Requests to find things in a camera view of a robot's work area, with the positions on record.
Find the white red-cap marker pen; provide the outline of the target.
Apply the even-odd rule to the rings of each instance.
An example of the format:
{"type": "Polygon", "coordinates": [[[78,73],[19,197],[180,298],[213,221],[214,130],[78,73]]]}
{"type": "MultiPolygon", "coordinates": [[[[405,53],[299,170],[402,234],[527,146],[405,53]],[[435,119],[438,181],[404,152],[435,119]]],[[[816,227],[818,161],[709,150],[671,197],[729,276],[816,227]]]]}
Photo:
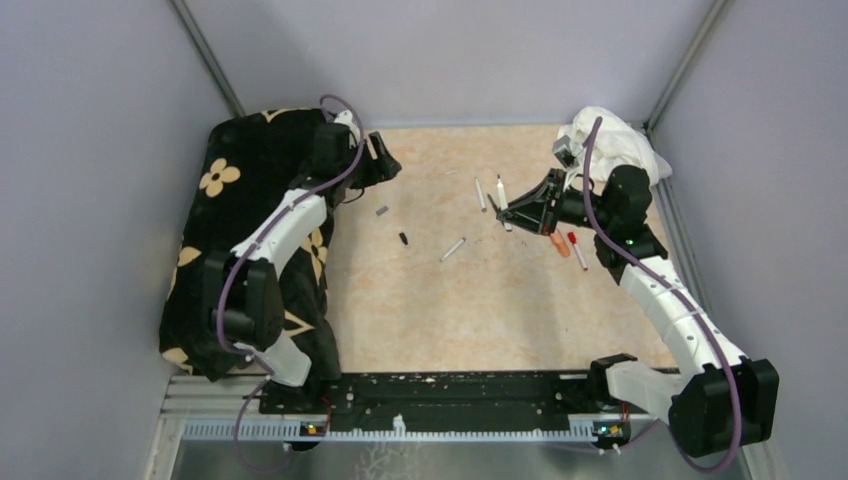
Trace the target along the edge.
{"type": "Polygon", "coordinates": [[[587,271],[589,269],[588,262],[587,262],[586,257],[584,255],[579,243],[578,243],[577,236],[575,235],[574,232],[569,232],[567,234],[567,238],[572,245],[572,248],[573,248],[573,250],[574,250],[574,252],[577,256],[577,259],[580,263],[582,270],[587,271]]]}

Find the white purple-tip marker pen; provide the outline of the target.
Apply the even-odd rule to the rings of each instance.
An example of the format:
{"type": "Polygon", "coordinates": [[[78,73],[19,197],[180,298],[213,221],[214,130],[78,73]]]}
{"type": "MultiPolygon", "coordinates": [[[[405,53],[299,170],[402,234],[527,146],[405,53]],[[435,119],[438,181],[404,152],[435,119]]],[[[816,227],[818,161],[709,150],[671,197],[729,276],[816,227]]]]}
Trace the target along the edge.
{"type": "MultiPolygon", "coordinates": [[[[497,195],[498,195],[499,209],[501,211],[504,211],[505,209],[508,208],[508,200],[507,200],[507,196],[506,196],[505,185],[504,185],[502,176],[500,174],[497,175],[496,189],[497,189],[497,195]]],[[[506,221],[502,221],[502,224],[503,224],[506,232],[512,232],[513,231],[513,226],[510,223],[508,223],[506,221]]]]}

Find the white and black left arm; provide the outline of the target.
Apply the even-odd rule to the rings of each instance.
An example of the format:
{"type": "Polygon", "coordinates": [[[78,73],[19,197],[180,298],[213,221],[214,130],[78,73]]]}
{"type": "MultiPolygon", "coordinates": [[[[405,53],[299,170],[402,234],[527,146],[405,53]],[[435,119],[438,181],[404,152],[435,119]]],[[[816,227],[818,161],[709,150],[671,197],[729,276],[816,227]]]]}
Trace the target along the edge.
{"type": "Polygon", "coordinates": [[[309,379],[312,359],[284,329],[280,275],[348,191],[392,180],[400,170],[381,135],[365,134],[352,112],[342,111],[317,128],[304,172],[267,218],[204,263],[203,311],[221,348],[283,385],[283,401],[297,413],[317,407],[321,388],[309,379]]]}

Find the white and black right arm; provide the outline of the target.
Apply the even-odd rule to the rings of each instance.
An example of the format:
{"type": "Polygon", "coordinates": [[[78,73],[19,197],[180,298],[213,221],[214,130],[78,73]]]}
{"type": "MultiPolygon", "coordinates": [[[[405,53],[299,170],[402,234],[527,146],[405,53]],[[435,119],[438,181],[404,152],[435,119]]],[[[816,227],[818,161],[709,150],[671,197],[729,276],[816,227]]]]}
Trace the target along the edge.
{"type": "Polygon", "coordinates": [[[613,170],[600,194],[570,185],[552,169],[536,188],[512,201],[492,200],[498,221],[543,236],[561,223],[591,228],[600,264],[651,321],[677,363],[661,373],[629,354],[592,362],[586,397],[600,412],[630,405],[665,423],[693,458],[729,452],[772,436],[779,375],[752,360],[720,332],[680,279],[647,223],[652,203],[647,173],[613,170]]]}

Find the orange highlighter pen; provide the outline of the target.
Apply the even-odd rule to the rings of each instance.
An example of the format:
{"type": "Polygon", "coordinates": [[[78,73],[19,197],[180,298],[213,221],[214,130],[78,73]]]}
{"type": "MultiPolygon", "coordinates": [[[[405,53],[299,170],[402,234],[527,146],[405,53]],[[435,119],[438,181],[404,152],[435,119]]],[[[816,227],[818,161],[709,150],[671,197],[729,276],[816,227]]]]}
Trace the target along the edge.
{"type": "Polygon", "coordinates": [[[571,255],[569,246],[559,231],[553,231],[549,238],[561,257],[568,258],[571,255]]]}

